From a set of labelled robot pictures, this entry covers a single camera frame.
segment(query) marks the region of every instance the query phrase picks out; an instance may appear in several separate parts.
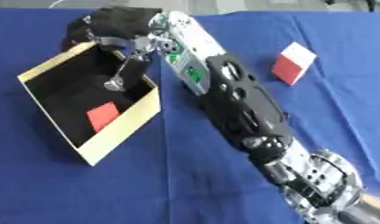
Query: cable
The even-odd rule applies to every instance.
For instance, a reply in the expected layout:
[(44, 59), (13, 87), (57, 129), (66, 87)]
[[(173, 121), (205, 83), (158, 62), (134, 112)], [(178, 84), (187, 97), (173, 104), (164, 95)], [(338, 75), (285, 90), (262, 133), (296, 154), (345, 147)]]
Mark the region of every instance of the cable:
[(52, 9), (55, 5), (60, 4), (61, 2), (64, 2), (64, 1), (66, 1), (66, 0), (58, 0), (58, 1), (56, 1), (55, 3), (52, 3), (52, 4), (50, 5), (50, 7), (48, 7), (48, 9)]

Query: blue fabric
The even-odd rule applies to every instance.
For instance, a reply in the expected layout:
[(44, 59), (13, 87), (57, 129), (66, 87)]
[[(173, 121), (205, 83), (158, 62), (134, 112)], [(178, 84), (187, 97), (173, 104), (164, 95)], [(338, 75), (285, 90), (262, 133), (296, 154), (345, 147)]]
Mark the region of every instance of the blue fabric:
[[(61, 139), (17, 75), (58, 53), (88, 10), (0, 10), (0, 223), (302, 223), (199, 111), (165, 62), (163, 111), (94, 168)], [(290, 113), (295, 136), (351, 161), (380, 193), (380, 14), (198, 17)], [(270, 73), (292, 41), (319, 55), (288, 87)]]

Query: robotic hand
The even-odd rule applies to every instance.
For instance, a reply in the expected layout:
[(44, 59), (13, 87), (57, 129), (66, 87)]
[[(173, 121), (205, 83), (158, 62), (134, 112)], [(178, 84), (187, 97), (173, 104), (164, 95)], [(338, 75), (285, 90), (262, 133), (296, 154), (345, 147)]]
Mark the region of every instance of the robotic hand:
[(102, 9), (71, 24), (66, 42), (80, 42), (75, 39), (80, 31), (115, 49), (146, 36), (147, 45), (136, 47), (134, 55), (149, 61), (149, 54), (158, 51), (211, 123), (233, 147), (249, 154), (251, 163), (306, 222), (380, 223), (380, 199), (364, 192), (355, 167), (330, 150), (310, 154), (303, 148), (255, 76), (192, 17), (178, 11)]

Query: table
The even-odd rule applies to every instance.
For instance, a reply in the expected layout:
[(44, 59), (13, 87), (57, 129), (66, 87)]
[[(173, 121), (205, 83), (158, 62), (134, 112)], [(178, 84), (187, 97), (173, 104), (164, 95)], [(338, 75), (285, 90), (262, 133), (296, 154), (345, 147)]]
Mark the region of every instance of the table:
[[(148, 75), (159, 84), (162, 112), (88, 167), (17, 80), (58, 53), (66, 24), (86, 12), (0, 9), (0, 223), (302, 223), (159, 58)], [(380, 193), (380, 14), (198, 19), (256, 73), (310, 151), (342, 154)], [(319, 58), (288, 87), (270, 70), (292, 41)]]

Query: black glove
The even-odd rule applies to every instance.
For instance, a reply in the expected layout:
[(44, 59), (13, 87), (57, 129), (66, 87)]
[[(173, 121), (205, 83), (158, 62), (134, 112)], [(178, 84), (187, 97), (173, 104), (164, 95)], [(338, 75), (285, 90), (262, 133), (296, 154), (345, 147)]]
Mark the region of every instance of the black glove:
[(146, 36), (149, 21), (161, 9), (113, 7), (102, 8), (75, 19), (67, 27), (67, 35), (62, 40), (61, 50), (66, 51), (80, 42), (91, 39), (107, 49), (121, 49), (126, 40), (136, 36)]

